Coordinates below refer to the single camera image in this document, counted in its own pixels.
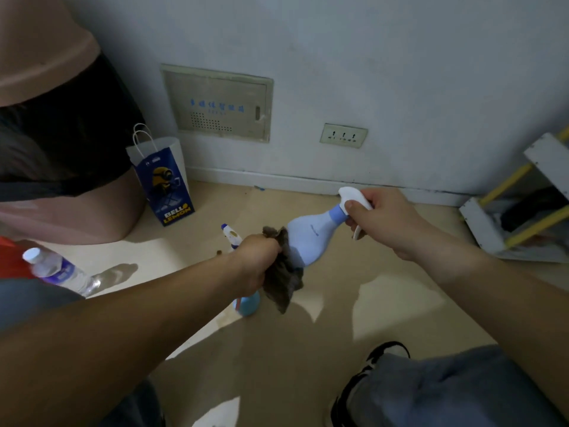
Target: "red object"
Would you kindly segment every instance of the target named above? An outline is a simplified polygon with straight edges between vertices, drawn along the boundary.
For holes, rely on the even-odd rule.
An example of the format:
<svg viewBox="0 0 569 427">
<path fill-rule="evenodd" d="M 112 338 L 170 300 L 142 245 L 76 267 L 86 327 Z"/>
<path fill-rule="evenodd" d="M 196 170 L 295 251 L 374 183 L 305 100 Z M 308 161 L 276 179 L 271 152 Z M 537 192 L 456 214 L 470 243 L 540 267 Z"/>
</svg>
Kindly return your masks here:
<svg viewBox="0 0 569 427">
<path fill-rule="evenodd" d="M 6 237 L 0 237 L 0 278 L 34 278 L 30 264 L 22 259 L 25 249 Z"/>
</svg>

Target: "left hand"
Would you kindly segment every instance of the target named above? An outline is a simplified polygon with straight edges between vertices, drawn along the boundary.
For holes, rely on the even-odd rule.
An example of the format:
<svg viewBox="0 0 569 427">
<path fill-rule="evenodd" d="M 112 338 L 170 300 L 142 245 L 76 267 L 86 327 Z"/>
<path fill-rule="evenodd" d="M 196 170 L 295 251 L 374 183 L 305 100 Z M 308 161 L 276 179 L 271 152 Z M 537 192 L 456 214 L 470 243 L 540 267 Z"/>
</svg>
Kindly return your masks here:
<svg viewBox="0 0 569 427">
<path fill-rule="evenodd" d="M 249 235 L 232 254 L 242 267 L 242 297 L 255 293 L 265 280 L 265 271 L 273 265 L 277 254 L 281 252 L 279 243 L 263 234 Z"/>
</svg>

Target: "water bottle label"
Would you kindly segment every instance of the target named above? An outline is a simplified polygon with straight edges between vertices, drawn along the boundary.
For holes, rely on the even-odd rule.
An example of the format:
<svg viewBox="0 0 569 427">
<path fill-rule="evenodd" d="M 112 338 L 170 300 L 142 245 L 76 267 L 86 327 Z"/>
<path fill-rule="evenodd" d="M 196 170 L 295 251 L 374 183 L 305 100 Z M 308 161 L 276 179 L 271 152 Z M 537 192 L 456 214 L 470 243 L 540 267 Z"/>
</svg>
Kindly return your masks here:
<svg viewBox="0 0 569 427">
<path fill-rule="evenodd" d="M 42 280 L 47 283 L 52 283 L 54 285 L 61 285 L 65 280 L 73 275 L 75 271 L 75 265 L 69 262 L 67 259 L 63 258 L 61 260 L 60 271 L 52 274 L 49 277 L 43 277 Z"/>
</svg>

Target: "black garbage bag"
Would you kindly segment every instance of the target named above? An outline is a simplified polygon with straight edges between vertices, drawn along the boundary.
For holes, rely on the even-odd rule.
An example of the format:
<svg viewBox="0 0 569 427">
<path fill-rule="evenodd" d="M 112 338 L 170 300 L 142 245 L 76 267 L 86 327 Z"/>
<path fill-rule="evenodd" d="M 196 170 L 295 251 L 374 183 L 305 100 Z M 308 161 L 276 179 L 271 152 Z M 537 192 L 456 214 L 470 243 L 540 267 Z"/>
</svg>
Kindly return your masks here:
<svg viewBox="0 0 569 427">
<path fill-rule="evenodd" d="M 119 178 L 143 122 L 104 55 L 53 90 L 0 107 L 0 202 L 78 196 Z"/>
</svg>

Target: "blue spray bottle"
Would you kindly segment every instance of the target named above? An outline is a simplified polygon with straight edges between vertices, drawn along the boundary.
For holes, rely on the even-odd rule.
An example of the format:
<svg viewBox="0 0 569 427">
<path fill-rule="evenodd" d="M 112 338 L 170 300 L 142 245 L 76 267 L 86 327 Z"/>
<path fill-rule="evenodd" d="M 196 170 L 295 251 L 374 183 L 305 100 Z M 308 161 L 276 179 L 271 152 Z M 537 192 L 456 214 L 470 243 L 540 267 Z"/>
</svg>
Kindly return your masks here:
<svg viewBox="0 0 569 427">
<path fill-rule="evenodd" d="M 225 235 L 225 237 L 231 243 L 231 250 L 234 251 L 237 249 L 243 239 L 226 223 L 223 223 L 223 225 L 221 225 L 221 229 L 223 230 L 223 235 Z M 242 297 L 234 300 L 233 308 L 237 310 L 241 316 L 249 316 L 257 311 L 259 304 L 260 294 L 259 291 L 256 291 L 250 297 Z"/>
<path fill-rule="evenodd" d="M 323 214 L 297 217 L 288 223 L 288 245 L 295 267 L 305 268 L 322 256 L 334 231 L 348 219 L 346 201 L 354 200 L 367 209 L 373 209 L 356 188 L 342 187 L 338 193 L 341 201 L 336 207 Z M 358 226 L 353 235 L 354 240 L 358 239 L 360 231 L 361 228 Z"/>
</svg>

